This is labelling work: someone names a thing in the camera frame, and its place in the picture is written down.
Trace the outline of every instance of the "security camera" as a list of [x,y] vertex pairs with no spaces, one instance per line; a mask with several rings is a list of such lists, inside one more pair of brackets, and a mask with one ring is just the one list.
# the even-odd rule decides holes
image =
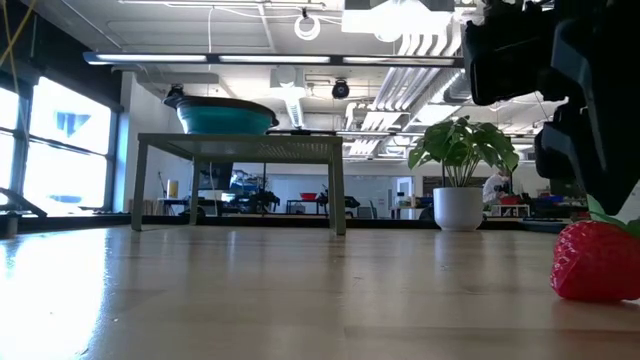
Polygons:
[[333,91],[331,91],[334,99],[344,99],[349,96],[349,85],[347,85],[347,80],[337,79],[336,84],[333,86]]

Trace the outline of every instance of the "table leg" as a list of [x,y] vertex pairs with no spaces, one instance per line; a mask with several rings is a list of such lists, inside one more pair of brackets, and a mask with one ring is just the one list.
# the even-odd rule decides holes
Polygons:
[[347,222],[344,213],[344,173],[342,170],[342,145],[333,146],[333,208],[335,209],[336,234],[347,232]]
[[193,179],[191,180],[191,208],[189,224],[195,225],[198,221],[198,187],[200,186],[200,162],[193,158]]
[[335,194],[335,179],[333,177],[333,163],[329,164],[329,193],[328,202],[329,202],[329,228],[332,230],[336,230],[336,202],[334,199]]
[[136,182],[133,192],[133,209],[131,209],[131,229],[142,231],[142,205],[144,202],[144,181],[147,175],[147,154],[149,144],[138,143],[138,162],[136,164]]

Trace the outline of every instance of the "table surface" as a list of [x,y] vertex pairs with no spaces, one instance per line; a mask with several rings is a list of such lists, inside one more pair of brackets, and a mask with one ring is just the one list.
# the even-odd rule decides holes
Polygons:
[[168,153],[228,162],[327,164],[340,136],[139,134],[138,139]]
[[555,235],[149,230],[0,242],[0,358],[638,358],[638,302],[551,290]]

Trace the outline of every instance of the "ceiling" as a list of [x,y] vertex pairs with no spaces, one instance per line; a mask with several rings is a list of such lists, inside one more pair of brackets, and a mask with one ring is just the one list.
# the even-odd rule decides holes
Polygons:
[[[290,2],[290,0],[274,0],[274,3],[287,1]],[[320,33],[311,41],[302,40],[294,32],[296,18],[291,16],[300,14],[296,9],[266,8],[262,13],[266,15],[264,23],[261,11],[257,7],[232,8],[233,11],[246,15],[241,16],[220,8],[211,10],[210,8],[124,4],[119,0],[47,0],[40,1],[36,11],[90,48],[103,52],[205,53],[211,51],[214,53],[362,55],[398,54],[402,51],[404,43],[401,40],[389,43],[378,40],[373,34],[342,32],[339,22],[345,8],[344,1],[325,0],[323,2],[326,5],[324,11],[309,10],[309,14],[327,16],[330,20],[320,21]],[[478,13],[475,8],[465,10],[466,15]],[[462,11],[456,9],[456,14],[462,14]],[[452,24],[460,28],[459,23],[456,23],[457,19],[457,17],[454,18]],[[454,37],[453,30],[443,28],[442,31],[448,35],[448,44],[451,44],[451,39]],[[435,51],[434,47],[438,45],[432,45],[427,54]],[[454,47],[452,51],[459,52],[459,46]],[[283,118],[287,118],[289,103],[272,96],[270,89],[271,71],[275,68],[275,65],[148,65],[143,69],[135,70],[147,74],[159,74],[160,79],[172,73],[193,73],[202,76],[215,73],[230,96],[252,100],[270,107],[278,113],[281,127],[290,128],[292,122],[282,121]],[[374,101],[389,72],[389,68],[362,67],[309,66],[301,67],[300,70],[304,73],[303,87],[306,94],[300,99],[300,106],[308,119],[305,121],[305,127],[334,130],[341,130],[341,125],[344,125],[345,110],[350,102],[359,101],[370,104]],[[442,74],[434,74],[435,82]],[[412,78],[409,74],[406,77],[408,81]],[[332,99],[331,90],[336,78],[347,80],[352,101]],[[145,87],[158,96],[162,96],[161,93],[169,87],[169,83],[161,82],[147,85]],[[420,90],[420,93],[428,92],[430,87],[433,86],[427,85]],[[209,84],[198,84],[194,87],[202,95],[219,94],[217,90],[212,92],[211,88]],[[454,115],[470,115],[474,121],[494,122],[499,124],[505,132],[533,133],[535,124],[553,114],[557,106],[557,104],[538,100],[541,100],[539,94],[531,94],[491,107],[473,106],[467,102],[462,104]],[[412,121],[414,125],[405,127],[405,130],[424,131],[426,125],[417,118],[424,104],[426,103],[416,102],[406,110],[409,114],[400,116],[396,124],[406,125],[414,119]]]

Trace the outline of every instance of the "strawberry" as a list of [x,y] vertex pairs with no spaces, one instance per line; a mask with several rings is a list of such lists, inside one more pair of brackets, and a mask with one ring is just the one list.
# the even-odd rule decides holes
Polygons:
[[613,221],[575,223],[558,235],[551,287],[559,296],[581,301],[640,298],[638,222]]

